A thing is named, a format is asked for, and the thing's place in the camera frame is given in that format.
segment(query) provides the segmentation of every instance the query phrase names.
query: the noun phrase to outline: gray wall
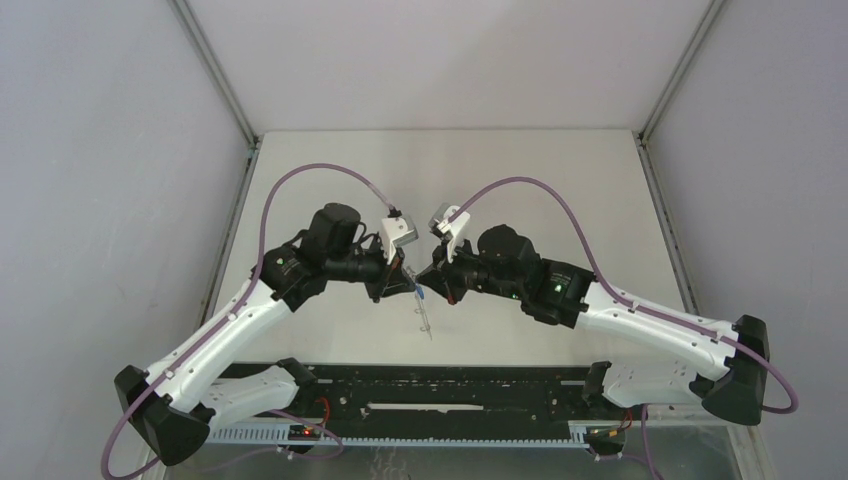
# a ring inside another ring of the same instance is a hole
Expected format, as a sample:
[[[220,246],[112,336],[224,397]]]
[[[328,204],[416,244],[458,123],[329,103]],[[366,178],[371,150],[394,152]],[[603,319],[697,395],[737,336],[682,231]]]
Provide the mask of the gray wall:
[[[245,156],[166,2],[0,7],[0,477],[99,478],[112,378],[196,325]]]
[[[192,4],[264,133],[638,128],[709,0]]]
[[[764,420],[778,476],[844,478],[848,2],[729,3],[650,151],[702,310],[765,319],[801,395]]]

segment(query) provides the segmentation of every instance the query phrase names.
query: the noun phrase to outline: purple cable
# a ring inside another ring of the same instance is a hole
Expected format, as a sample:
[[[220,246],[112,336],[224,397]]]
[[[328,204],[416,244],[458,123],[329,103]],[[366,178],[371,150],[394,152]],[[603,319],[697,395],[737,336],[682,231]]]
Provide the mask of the purple cable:
[[[339,448],[337,448],[333,453],[328,453],[328,454],[325,454],[325,455],[304,455],[302,453],[291,452],[289,450],[283,449],[282,451],[286,452],[288,455],[292,455],[292,456],[295,456],[295,457],[298,457],[298,458],[303,458],[305,460],[329,460],[331,458],[338,457],[339,455],[342,454],[342,452],[344,452],[344,444],[342,443],[342,439],[339,438],[338,435],[327,430],[326,428],[322,427],[321,425],[316,425],[314,423],[310,423],[310,422],[308,422],[308,421],[306,421],[302,418],[295,417],[294,415],[287,413],[287,412],[284,412],[282,410],[269,410],[268,412],[273,413],[274,415],[277,415],[277,416],[280,416],[280,417],[283,417],[283,418],[288,418],[289,420],[295,421],[299,424],[306,425],[308,427],[312,427],[315,430],[322,432],[324,435],[332,438],[333,441],[335,441],[336,444],[339,446]],[[195,473],[211,473],[211,472],[215,472],[215,471],[218,471],[218,470],[222,470],[222,469],[227,468],[231,465],[235,465],[236,463],[238,463],[238,462],[240,462],[240,461],[242,461],[246,458],[250,458],[250,457],[253,457],[255,455],[262,454],[262,453],[271,453],[271,452],[280,453],[280,450],[278,449],[278,447],[257,448],[255,450],[251,450],[247,453],[244,453],[244,454],[239,455],[235,458],[227,460],[226,462],[224,462],[220,465],[215,465],[214,467],[191,468],[190,470],[195,472]]]
[[[259,283],[259,274],[262,272],[262,260],[265,255],[265,227],[268,224],[268,213],[271,211],[271,204],[273,203],[274,196],[277,194],[277,190],[279,190],[280,187],[286,181],[288,181],[288,179],[297,175],[298,173],[318,168],[336,170],[338,172],[346,173],[356,178],[360,182],[364,183],[369,189],[371,189],[371,191],[374,192],[377,197],[379,197],[380,201],[383,202],[383,204],[385,204],[386,207],[389,208],[389,210],[394,210],[394,206],[389,202],[386,196],[383,195],[383,192],[381,192],[367,178],[363,177],[362,175],[354,172],[349,168],[334,165],[332,163],[311,163],[308,165],[301,165],[300,167],[289,171],[288,173],[283,175],[279,180],[277,180],[277,183],[275,183],[273,187],[271,187],[271,192],[268,194],[268,198],[265,200],[265,207],[262,209],[262,220],[259,223],[259,253],[257,254],[256,268],[253,269],[253,275],[250,278],[250,284],[247,286],[247,290],[245,290],[244,295],[242,295],[241,298],[239,298],[238,301],[235,303],[235,305],[233,305],[233,308],[230,309],[230,313],[237,313],[241,309],[241,307],[243,307],[244,304],[247,303],[248,297],[250,297],[250,294],[253,293],[253,289],[256,288],[256,284]],[[197,340],[197,342],[195,342],[192,346],[188,347],[182,355],[177,357],[177,359],[174,360],[174,363],[172,363],[166,369],[166,371],[174,371],[179,368],[183,363],[185,363],[186,360],[188,360],[194,354],[194,352],[200,349],[200,347],[202,347],[207,341],[209,341],[210,338],[212,338],[216,333],[218,333],[218,331],[221,330],[224,325],[226,325],[226,323],[229,321],[228,317],[229,315],[225,315],[223,318],[221,318],[215,325],[213,325],[209,329],[209,331],[207,331],[203,336],[201,336]],[[124,476],[114,476],[112,475],[112,472],[109,471],[109,457],[112,455],[112,449],[115,446],[115,441],[117,441],[118,435],[121,433],[121,430],[124,428],[124,425],[127,424],[130,417],[136,412],[136,410],[138,410],[138,407],[141,405],[141,403],[144,402],[147,397],[149,397],[150,394],[153,393],[153,391],[156,390],[156,388],[158,388],[159,385],[161,385],[164,381],[165,372],[162,372],[162,374],[160,374],[155,380],[153,380],[150,386],[148,386],[141,393],[141,395],[139,395],[138,398],[136,398],[135,401],[130,404],[129,408],[127,408],[127,411],[124,412],[124,414],[118,420],[118,423],[115,425],[115,428],[112,429],[112,433],[109,434],[109,438],[106,440],[106,446],[103,448],[103,454],[100,456],[100,474],[103,475],[104,479],[129,480],[131,478],[135,478],[143,474],[144,472],[153,468],[154,465],[159,463],[159,459],[155,458],[151,460],[147,465],[139,468],[135,472]]]
[[[642,448],[645,449],[645,463],[648,465],[648,470],[651,471],[651,477],[654,480],[662,480],[662,475],[654,466],[654,459],[651,458],[651,448],[648,446],[648,405],[642,405]]]
[[[589,264],[592,266],[592,270],[595,271],[595,276],[598,277],[598,281],[601,283],[601,286],[604,288],[604,290],[606,290],[606,292],[608,294],[610,294],[610,296],[612,296],[613,299],[621,302],[621,304],[624,305],[627,308],[633,308],[633,301],[628,300],[624,296],[620,295],[615,290],[615,288],[613,288],[613,286],[609,283],[609,281],[607,281],[607,279],[606,279],[606,277],[604,277],[603,273],[601,273],[601,269],[598,266],[598,262],[597,262],[597,260],[595,260],[595,255],[592,253],[592,249],[589,247],[589,241],[586,240],[586,234],[583,233],[583,229],[580,227],[580,223],[577,221],[577,217],[574,215],[574,212],[571,211],[571,207],[568,206],[568,204],[560,196],[560,194],[556,192],[556,190],[554,190],[548,184],[546,184],[542,181],[536,180],[535,178],[531,178],[531,177],[507,177],[507,178],[498,180],[497,182],[486,185],[479,192],[475,193],[473,197],[469,198],[465,203],[463,203],[462,206],[459,207],[459,210],[454,212],[454,214],[451,215],[450,218],[448,218],[448,221],[452,222],[452,221],[456,220],[456,218],[462,212],[468,210],[468,207],[473,205],[474,202],[479,200],[480,197],[487,194],[491,190],[494,190],[495,188],[500,187],[501,185],[506,185],[508,183],[517,183],[517,182],[530,183],[530,184],[536,185],[537,187],[545,190],[552,197],[554,197],[554,199],[557,201],[557,203],[559,203],[559,206],[562,207],[563,210],[565,210],[565,214],[568,215],[568,219],[571,220],[571,225],[574,227],[574,231],[577,233],[577,237],[580,239],[580,244],[583,246],[583,251],[586,252],[586,257],[589,259]],[[639,312],[642,312],[642,313],[646,313],[646,314],[648,314],[652,317],[659,318],[660,320],[665,320],[665,321],[671,322],[675,325],[688,328],[690,330],[693,330],[695,332],[700,333],[701,335],[707,336],[707,337],[709,337],[713,340],[715,340],[718,337],[718,334],[716,332],[712,331],[712,330],[704,328],[700,325],[695,325],[695,324],[689,323],[686,320],[683,320],[682,318],[675,317],[674,315],[669,315],[668,313],[665,313],[665,312],[660,312],[660,311],[655,310],[655,309],[650,308],[650,307],[645,307],[643,305],[637,305],[636,310],[639,311]],[[789,396],[789,406],[788,407],[770,407],[770,406],[767,406],[767,405],[763,405],[762,409],[763,409],[764,412],[770,412],[770,413],[777,413],[777,414],[785,415],[785,414],[789,414],[789,413],[792,413],[792,412],[798,410],[798,394],[795,392],[795,389],[792,388],[792,385],[789,384],[789,381],[786,379],[786,377],[784,377],[783,374],[780,373],[780,371],[778,371],[777,368],[774,367],[774,365],[769,363],[768,360],[763,358],[757,352],[751,350],[750,348],[746,347],[745,345],[742,345],[741,343],[737,342],[736,340],[733,340],[733,339],[730,339],[730,338],[727,338],[727,337],[721,337],[719,339],[719,341],[724,342],[724,343],[730,345],[731,347],[735,348],[736,350],[739,350],[740,352],[744,353],[745,355],[748,355],[749,357],[753,358],[754,361],[759,363],[763,368],[765,368],[769,373],[771,373],[772,376],[775,378],[775,380],[777,380],[777,382],[780,384],[780,386],[783,387],[783,389],[786,391],[786,394]]]

